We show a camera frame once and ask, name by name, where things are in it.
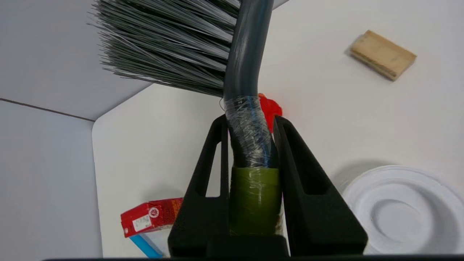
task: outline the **white plate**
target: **white plate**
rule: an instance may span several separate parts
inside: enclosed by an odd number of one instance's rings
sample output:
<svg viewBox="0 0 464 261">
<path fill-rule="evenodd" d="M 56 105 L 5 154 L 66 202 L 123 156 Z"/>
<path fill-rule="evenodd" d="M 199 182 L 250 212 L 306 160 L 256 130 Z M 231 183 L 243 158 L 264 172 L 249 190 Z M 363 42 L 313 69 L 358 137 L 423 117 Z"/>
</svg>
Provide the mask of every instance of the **white plate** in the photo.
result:
<svg viewBox="0 0 464 261">
<path fill-rule="evenodd" d="M 464 253 L 463 200 L 422 170 L 369 170 L 343 198 L 369 236 L 364 254 Z"/>
</svg>

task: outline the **brush bristles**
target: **brush bristles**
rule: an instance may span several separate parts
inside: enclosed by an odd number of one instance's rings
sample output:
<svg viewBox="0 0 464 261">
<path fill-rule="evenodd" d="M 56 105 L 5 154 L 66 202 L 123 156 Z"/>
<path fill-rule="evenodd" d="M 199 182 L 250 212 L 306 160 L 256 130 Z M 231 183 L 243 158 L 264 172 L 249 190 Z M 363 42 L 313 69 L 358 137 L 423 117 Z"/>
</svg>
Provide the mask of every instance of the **brush bristles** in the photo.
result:
<svg viewBox="0 0 464 261">
<path fill-rule="evenodd" d="M 96 0 L 93 7 L 106 70 L 222 97 L 239 0 Z"/>
</svg>

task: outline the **wooden block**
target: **wooden block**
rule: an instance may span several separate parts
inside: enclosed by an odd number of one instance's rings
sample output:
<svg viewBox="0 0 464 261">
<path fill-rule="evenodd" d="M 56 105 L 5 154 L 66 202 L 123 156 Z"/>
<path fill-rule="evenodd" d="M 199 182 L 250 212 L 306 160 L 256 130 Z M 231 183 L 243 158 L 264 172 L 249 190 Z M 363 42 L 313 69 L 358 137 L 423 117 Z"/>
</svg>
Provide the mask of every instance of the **wooden block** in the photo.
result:
<svg viewBox="0 0 464 261">
<path fill-rule="evenodd" d="M 351 55 L 392 81 L 417 57 L 370 30 L 351 46 Z"/>
</svg>

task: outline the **white table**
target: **white table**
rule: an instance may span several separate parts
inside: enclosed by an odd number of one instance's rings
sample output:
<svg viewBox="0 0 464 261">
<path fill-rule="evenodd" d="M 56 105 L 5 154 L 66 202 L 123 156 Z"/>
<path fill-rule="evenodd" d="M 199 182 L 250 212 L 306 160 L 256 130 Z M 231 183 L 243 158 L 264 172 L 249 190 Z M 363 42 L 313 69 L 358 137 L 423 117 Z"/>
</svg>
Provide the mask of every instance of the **white table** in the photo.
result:
<svg viewBox="0 0 464 261">
<path fill-rule="evenodd" d="M 463 11 L 453 0 L 289 1 L 272 14 L 259 91 L 279 102 L 339 188 L 367 169 L 401 164 L 464 195 Z M 417 54 L 396 82 L 347 55 L 367 29 Z M 124 239 L 119 215 L 183 196 L 221 114 L 218 98 L 153 85 L 95 122 L 105 257 L 143 256 Z"/>
</svg>

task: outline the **red box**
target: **red box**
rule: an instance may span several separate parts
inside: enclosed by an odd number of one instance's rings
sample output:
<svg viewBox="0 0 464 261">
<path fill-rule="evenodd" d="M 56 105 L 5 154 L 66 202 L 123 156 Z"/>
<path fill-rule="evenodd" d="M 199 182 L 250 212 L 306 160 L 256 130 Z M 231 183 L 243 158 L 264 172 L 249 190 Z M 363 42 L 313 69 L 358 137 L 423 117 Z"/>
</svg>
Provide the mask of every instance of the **red box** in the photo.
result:
<svg viewBox="0 0 464 261">
<path fill-rule="evenodd" d="M 121 214 L 125 237 L 161 230 L 174 224 L 183 198 L 145 202 Z"/>
</svg>

